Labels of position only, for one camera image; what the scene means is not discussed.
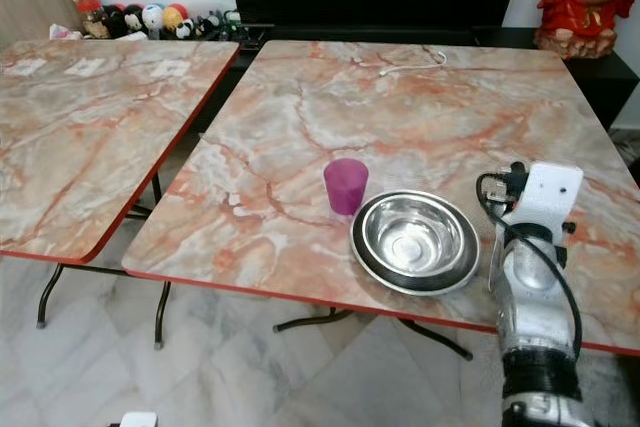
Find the orange and yellow round toy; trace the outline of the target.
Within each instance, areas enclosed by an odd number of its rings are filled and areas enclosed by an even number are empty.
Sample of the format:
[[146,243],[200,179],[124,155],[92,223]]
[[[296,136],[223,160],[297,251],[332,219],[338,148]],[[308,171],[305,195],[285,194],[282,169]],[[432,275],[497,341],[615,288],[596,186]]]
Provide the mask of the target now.
[[161,20],[163,20],[164,28],[168,31],[177,30],[178,26],[183,23],[184,20],[188,19],[187,8],[184,5],[179,5],[179,3],[172,3],[172,5],[166,5],[163,10],[163,16],[161,16]]

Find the white robot body part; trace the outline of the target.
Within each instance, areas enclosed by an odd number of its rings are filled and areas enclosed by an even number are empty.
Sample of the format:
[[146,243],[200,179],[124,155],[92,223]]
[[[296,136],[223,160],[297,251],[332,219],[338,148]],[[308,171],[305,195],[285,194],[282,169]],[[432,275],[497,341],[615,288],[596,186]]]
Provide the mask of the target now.
[[146,410],[132,410],[119,419],[114,427],[157,427],[157,413]]

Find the stainless steel bowl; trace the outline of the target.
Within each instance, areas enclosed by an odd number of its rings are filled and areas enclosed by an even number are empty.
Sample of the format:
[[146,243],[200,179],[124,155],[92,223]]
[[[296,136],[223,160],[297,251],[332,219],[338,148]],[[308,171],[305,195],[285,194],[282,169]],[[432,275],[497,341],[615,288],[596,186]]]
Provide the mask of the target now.
[[349,226],[349,244],[374,280],[413,296],[452,293],[479,267],[474,225],[425,191],[384,191],[366,200]]

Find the crumpled white pink wrapper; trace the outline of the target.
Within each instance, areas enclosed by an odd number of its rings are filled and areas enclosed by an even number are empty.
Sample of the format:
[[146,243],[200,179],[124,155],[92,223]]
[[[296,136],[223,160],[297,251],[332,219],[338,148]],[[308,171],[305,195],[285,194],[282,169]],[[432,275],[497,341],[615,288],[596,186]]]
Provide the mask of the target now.
[[47,30],[47,38],[50,40],[82,40],[84,34],[82,31],[68,28],[68,26],[52,24]]

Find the small dark figurine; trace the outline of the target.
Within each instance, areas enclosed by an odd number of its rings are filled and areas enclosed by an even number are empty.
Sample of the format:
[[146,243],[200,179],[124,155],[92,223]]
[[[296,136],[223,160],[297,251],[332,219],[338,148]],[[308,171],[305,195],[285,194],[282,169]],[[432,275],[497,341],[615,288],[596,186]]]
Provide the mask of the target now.
[[221,14],[219,11],[210,11],[206,16],[193,20],[193,25],[193,38],[196,40],[218,40],[221,34]]

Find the stainless steel spoon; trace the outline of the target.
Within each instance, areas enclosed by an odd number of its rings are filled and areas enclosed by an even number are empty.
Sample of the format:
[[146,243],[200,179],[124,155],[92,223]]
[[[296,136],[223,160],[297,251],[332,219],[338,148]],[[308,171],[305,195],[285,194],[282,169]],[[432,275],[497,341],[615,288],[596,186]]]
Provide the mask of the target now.
[[500,254],[502,254],[503,241],[499,238],[494,238],[492,248],[488,254],[489,267],[486,272],[486,291],[493,294],[495,291],[495,276],[500,272]]

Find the white and blue round toy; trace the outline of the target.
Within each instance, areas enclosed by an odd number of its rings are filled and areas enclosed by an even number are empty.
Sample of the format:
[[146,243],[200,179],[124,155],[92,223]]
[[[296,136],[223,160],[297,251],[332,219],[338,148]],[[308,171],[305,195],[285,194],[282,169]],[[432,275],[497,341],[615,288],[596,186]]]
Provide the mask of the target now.
[[146,5],[141,11],[141,20],[148,34],[148,38],[157,39],[163,30],[163,5]]

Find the small red figurine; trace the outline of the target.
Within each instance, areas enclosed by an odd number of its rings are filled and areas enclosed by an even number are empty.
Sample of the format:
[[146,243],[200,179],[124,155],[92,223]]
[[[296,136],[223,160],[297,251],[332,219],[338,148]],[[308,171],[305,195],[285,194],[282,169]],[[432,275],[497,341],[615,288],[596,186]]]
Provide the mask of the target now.
[[77,0],[76,8],[82,16],[84,34],[87,38],[108,39],[110,31],[104,24],[104,14],[99,0]]

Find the green and white toy robot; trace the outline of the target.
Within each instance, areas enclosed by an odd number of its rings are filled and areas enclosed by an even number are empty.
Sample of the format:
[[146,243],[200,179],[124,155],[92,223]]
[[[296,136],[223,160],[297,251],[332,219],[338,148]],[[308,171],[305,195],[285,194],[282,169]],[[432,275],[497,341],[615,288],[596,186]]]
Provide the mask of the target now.
[[233,42],[242,42],[246,39],[246,29],[244,29],[242,17],[237,8],[221,14],[221,33],[225,39],[233,40]]

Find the purple plastic cup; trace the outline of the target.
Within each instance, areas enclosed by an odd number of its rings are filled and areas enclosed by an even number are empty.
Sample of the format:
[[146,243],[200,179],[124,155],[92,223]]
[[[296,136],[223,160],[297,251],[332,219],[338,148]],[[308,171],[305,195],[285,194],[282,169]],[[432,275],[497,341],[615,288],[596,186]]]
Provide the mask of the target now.
[[352,158],[334,159],[323,172],[329,204],[337,215],[352,216],[364,202],[369,168]]

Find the black and white panda toy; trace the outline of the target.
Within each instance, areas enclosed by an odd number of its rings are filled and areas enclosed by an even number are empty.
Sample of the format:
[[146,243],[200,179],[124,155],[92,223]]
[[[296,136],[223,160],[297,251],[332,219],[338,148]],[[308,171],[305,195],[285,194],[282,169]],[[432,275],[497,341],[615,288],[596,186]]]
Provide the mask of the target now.
[[128,5],[122,10],[125,25],[128,26],[128,33],[145,31],[145,21],[142,19],[143,7],[141,5]]

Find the black metal table leg frame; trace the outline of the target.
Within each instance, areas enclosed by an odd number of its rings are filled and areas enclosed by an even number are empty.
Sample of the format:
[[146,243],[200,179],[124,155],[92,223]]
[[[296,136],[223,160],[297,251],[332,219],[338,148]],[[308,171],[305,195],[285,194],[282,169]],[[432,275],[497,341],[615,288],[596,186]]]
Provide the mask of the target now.
[[[279,323],[279,325],[274,325],[271,327],[271,330],[275,332],[275,334],[279,334],[279,332],[288,330],[288,328],[296,328],[302,326],[312,326],[312,325],[329,325],[329,323],[335,323],[342,321],[342,319],[346,319],[349,316],[352,316],[353,312],[348,311],[348,309],[337,309],[335,307],[330,307],[329,312],[326,314],[321,314],[321,316],[314,317],[305,317],[298,319],[291,319],[291,321]],[[454,354],[457,354],[458,357],[461,357],[465,360],[474,359],[474,354],[471,353],[470,350],[466,349],[465,346],[461,346],[456,343],[456,341],[449,339],[449,337],[439,334],[439,332],[431,331],[430,328],[422,327],[419,323],[412,321],[412,319],[404,319],[398,318],[399,322],[402,323],[404,327],[410,328],[411,331],[415,332],[415,334],[424,336],[426,339],[433,340],[434,343],[439,343],[440,345],[445,346],[445,348],[449,348],[453,351]]]
[[[47,281],[44,293],[42,293],[40,300],[38,300],[36,328],[46,328],[47,326],[47,303],[49,303],[49,298],[52,294],[52,290],[54,290],[56,284],[58,284],[61,273],[64,272],[65,268],[92,273],[105,273],[105,275],[133,277],[133,279],[136,279],[136,275],[132,275],[132,273],[124,271],[123,268],[93,266],[93,264],[88,264],[88,262],[92,262],[93,259],[95,259],[97,255],[99,255],[101,249],[105,248],[106,243],[110,241],[111,236],[113,236],[116,229],[118,229],[120,222],[122,222],[123,220],[147,220],[148,216],[150,216],[152,213],[152,209],[138,206],[136,202],[138,199],[140,199],[140,197],[141,193],[134,194],[134,199],[132,200],[131,204],[128,204],[128,206],[125,207],[124,211],[122,211],[122,213],[120,213],[120,215],[116,217],[115,223],[113,223],[113,225],[111,225],[109,229],[106,230],[99,245],[97,245],[97,247],[93,249],[90,254],[87,254],[86,258],[81,259],[81,264],[58,263],[58,267],[56,267],[54,272],[52,272],[51,279]],[[166,304],[168,304],[170,290],[172,290],[172,282],[165,281],[163,285],[163,293],[161,293],[159,302],[157,302],[154,321],[154,349],[157,351],[163,350],[165,345],[163,337],[163,326],[165,309]]]

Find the black plush toy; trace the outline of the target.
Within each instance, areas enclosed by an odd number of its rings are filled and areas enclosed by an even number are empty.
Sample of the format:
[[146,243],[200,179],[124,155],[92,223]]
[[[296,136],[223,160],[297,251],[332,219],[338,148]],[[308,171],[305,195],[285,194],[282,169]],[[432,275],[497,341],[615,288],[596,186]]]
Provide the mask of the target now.
[[125,21],[122,7],[119,5],[104,5],[102,7],[102,24],[108,29],[108,37],[116,39],[131,33]]

